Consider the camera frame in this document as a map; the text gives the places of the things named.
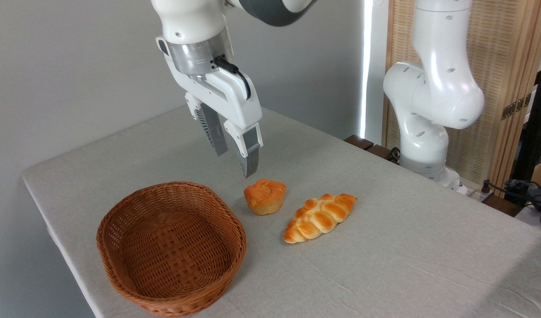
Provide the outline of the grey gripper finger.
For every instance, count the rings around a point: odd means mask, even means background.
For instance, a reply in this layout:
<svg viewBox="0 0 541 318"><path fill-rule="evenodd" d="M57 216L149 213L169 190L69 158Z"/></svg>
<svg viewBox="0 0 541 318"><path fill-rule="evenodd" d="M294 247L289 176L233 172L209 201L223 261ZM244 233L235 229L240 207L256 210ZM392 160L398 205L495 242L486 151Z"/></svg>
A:
<svg viewBox="0 0 541 318"><path fill-rule="evenodd" d="M185 100L193 119L199 121L216 155L220 156L226 153L228 147L219 114L189 92L185 94Z"/></svg>
<svg viewBox="0 0 541 318"><path fill-rule="evenodd" d="M244 178L253 175L258 168L259 149L264 145L258 122L246 129L241 129L230 120L224 122L226 132L235 143L235 151Z"/></svg>

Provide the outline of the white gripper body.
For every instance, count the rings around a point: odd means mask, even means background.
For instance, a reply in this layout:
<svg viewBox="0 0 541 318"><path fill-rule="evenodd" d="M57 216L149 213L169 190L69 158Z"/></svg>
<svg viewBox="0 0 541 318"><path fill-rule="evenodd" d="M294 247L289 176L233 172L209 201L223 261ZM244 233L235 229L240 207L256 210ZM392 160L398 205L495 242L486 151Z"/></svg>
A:
<svg viewBox="0 0 541 318"><path fill-rule="evenodd" d="M175 68L164 38L156 38L156 43L163 52L173 78L186 92L241 129L247 129L262 119L262 109L254 84L247 75L244 75L244 78L250 87L250 95L240 75L221 68L206 74L204 80L199 80L195 76L182 74Z"/></svg>

